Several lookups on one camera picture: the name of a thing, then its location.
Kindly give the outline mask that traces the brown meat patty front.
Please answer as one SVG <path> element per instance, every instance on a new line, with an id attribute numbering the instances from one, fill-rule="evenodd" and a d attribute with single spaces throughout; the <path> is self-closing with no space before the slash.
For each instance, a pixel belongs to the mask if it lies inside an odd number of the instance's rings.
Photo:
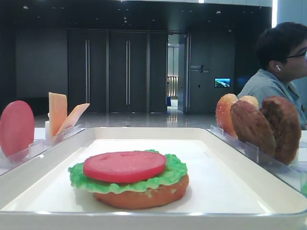
<path id="1" fill-rule="evenodd" d="M 253 104 L 239 100 L 231 106 L 232 125 L 241 142 L 249 142 L 265 154 L 275 155 L 276 141 L 269 122 Z"/>

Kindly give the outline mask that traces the brown meat patty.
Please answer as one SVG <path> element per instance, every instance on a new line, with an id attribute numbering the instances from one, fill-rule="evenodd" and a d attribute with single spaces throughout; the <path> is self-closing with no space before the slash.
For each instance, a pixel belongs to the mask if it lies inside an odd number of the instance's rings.
<path id="1" fill-rule="evenodd" d="M 269 122 L 275 137 L 274 158 L 289 165 L 296 157 L 301 138 L 296 107 L 281 96 L 271 96 L 263 99 L 260 111 Z"/>
<path id="2" fill-rule="evenodd" d="M 241 142 L 249 142 L 265 154 L 275 155 L 276 141 L 269 122 L 253 104 L 239 100 L 231 106 L 232 125 Z"/>

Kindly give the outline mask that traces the green lettuce leaf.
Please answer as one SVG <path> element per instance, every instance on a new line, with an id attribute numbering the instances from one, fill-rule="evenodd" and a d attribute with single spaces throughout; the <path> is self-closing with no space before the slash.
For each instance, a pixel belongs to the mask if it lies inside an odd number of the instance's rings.
<path id="1" fill-rule="evenodd" d="M 185 163 L 175 154 L 166 154 L 165 170 L 147 180 L 134 182 L 130 184 L 110 183 L 92 179 L 83 174 L 83 163 L 77 163 L 68 169 L 70 174 L 71 185 L 78 189 L 87 190 L 88 192 L 96 192 L 101 194 L 114 193 L 120 194 L 125 191 L 144 192 L 148 188 L 156 189 L 160 185 L 172 185 L 177 183 L 181 177 L 188 174 Z"/>

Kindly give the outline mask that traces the leaning orange cheese slice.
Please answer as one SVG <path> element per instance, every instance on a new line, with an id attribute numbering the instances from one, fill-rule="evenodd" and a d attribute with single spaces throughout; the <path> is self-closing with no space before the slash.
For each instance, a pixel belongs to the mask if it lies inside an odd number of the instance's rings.
<path id="1" fill-rule="evenodd" d="M 67 128 L 74 127 L 74 125 L 77 123 L 77 121 L 79 120 L 79 118 L 84 113 L 84 111 L 88 108 L 89 105 L 90 105 L 89 103 L 83 103 L 83 104 L 79 104 L 75 106 L 75 108 L 71 111 L 71 113 L 64 120 L 63 124 L 60 126 L 56 134 L 61 133 Z"/>

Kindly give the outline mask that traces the upright orange cheese slice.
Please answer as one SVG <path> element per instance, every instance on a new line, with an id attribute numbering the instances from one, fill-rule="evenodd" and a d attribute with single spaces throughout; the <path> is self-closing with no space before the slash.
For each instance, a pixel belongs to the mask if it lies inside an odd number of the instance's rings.
<path id="1" fill-rule="evenodd" d="M 67 118 L 67 96 L 49 92 L 49 132 L 53 137 Z"/>

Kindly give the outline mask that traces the brown meat patty rear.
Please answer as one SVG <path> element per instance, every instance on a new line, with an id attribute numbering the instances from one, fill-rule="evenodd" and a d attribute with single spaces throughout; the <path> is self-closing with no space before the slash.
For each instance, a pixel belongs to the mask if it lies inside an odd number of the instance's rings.
<path id="1" fill-rule="evenodd" d="M 275 137 L 274 158 L 289 165 L 296 157 L 301 138 L 296 107 L 281 96 L 271 96 L 263 99 L 260 111 L 269 122 Z"/>

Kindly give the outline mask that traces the red tomato slice in rack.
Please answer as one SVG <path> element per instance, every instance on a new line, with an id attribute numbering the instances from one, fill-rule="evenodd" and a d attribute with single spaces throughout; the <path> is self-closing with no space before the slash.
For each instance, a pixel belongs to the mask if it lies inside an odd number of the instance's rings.
<path id="1" fill-rule="evenodd" d="M 24 101 L 9 103 L 0 118 L 0 146 L 12 162 L 21 161 L 34 141 L 35 121 L 31 107 Z"/>

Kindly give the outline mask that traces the dark double doors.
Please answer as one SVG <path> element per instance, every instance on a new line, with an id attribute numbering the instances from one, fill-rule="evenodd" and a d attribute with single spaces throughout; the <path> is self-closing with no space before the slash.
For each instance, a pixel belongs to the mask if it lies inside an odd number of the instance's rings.
<path id="1" fill-rule="evenodd" d="M 69 107 L 165 112 L 167 39 L 165 32 L 69 30 Z"/>

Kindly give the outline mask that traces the sesame bun top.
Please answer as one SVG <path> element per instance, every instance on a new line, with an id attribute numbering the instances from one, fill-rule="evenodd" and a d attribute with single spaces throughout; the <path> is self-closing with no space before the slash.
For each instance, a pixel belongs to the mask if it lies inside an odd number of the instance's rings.
<path id="1" fill-rule="evenodd" d="M 225 94 L 219 99 L 215 110 L 217 126 L 235 138 L 237 138 L 237 135 L 232 125 L 230 109 L 231 106 L 237 101 L 238 99 L 236 95 L 232 93 Z"/>

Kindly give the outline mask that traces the bottom bun half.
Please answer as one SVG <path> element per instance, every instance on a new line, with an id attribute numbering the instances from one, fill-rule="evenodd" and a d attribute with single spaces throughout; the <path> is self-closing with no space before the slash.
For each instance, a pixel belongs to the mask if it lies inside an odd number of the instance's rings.
<path id="1" fill-rule="evenodd" d="M 136 210 L 161 207 L 180 200 L 185 195 L 188 184 L 189 176 L 185 175 L 175 184 L 160 185 L 156 189 L 148 188 L 144 192 L 94 193 L 94 197 L 111 207 L 121 209 Z"/>

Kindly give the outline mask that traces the clear left holder rack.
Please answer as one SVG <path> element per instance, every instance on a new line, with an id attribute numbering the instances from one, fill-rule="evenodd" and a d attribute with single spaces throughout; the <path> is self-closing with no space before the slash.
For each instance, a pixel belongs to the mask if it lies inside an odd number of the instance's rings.
<path id="1" fill-rule="evenodd" d="M 51 147 L 62 143 L 63 141 L 67 140 L 82 130 L 84 130 L 84 128 L 81 128 L 81 125 L 77 125 L 65 130 L 58 135 L 55 135 L 52 138 L 36 139 L 32 144 L 29 145 L 29 148 L 24 149 L 21 152 L 18 152 L 9 157 L 5 157 L 2 150 L 0 150 L 0 170 L 6 172 L 14 167 L 17 167 L 18 165 L 38 156 Z"/>

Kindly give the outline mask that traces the clear holder rack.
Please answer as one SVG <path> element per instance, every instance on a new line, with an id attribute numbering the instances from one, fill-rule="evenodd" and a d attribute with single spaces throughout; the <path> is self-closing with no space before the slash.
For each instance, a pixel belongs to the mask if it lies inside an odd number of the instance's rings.
<path id="1" fill-rule="evenodd" d="M 81 125 L 77 125 L 65 130 L 58 135 L 55 135 L 52 138 L 36 139 L 32 144 L 29 145 L 29 148 L 24 149 L 21 152 L 18 152 L 9 157 L 5 157 L 2 150 L 0 150 L 0 170 L 6 172 L 14 167 L 17 167 L 18 165 L 38 156 L 51 147 L 62 143 L 63 141 L 67 140 L 82 130 L 84 130 L 84 128 L 81 128 Z"/>
<path id="2" fill-rule="evenodd" d="M 221 128 L 211 126 L 208 131 L 303 195 L 307 195 L 307 132 L 305 130 L 301 132 L 296 157 L 288 166 L 262 153 L 258 147 L 228 135 Z"/>

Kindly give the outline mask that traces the person in grey shirt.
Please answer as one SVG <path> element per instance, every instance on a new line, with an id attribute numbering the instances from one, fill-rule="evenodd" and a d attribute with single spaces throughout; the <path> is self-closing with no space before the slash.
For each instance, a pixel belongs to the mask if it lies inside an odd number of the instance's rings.
<path id="1" fill-rule="evenodd" d="M 256 55 L 260 69 L 247 81 L 238 98 L 254 96 L 262 103 L 265 98 L 281 96 L 295 106 L 301 129 L 305 130 L 307 119 L 293 81 L 307 75 L 307 27 L 284 22 L 266 29 L 258 38 Z"/>

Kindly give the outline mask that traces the clear right holder rack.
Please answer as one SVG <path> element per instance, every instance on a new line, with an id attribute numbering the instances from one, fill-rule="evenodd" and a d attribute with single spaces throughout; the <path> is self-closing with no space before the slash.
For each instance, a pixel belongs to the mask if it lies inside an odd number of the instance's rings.
<path id="1" fill-rule="evenodd" d="M 307 132 L 305 130 L 301 132 L 296 157 L 288 166 L 262 153 L 258 147 L 228 135 L 221 128 L 211 126 L 208 131 L 303 195 L 307 195 Z"/>

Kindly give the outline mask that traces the small wall screen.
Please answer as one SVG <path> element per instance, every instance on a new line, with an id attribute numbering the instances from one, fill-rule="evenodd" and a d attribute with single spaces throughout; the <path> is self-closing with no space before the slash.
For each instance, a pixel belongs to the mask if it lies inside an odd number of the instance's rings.
<path id="1" fill-rule="evenodd" d="M 215 78 L 214 86 L 216 88 L 229 88 L 230 87 L 230 78 Z"/>

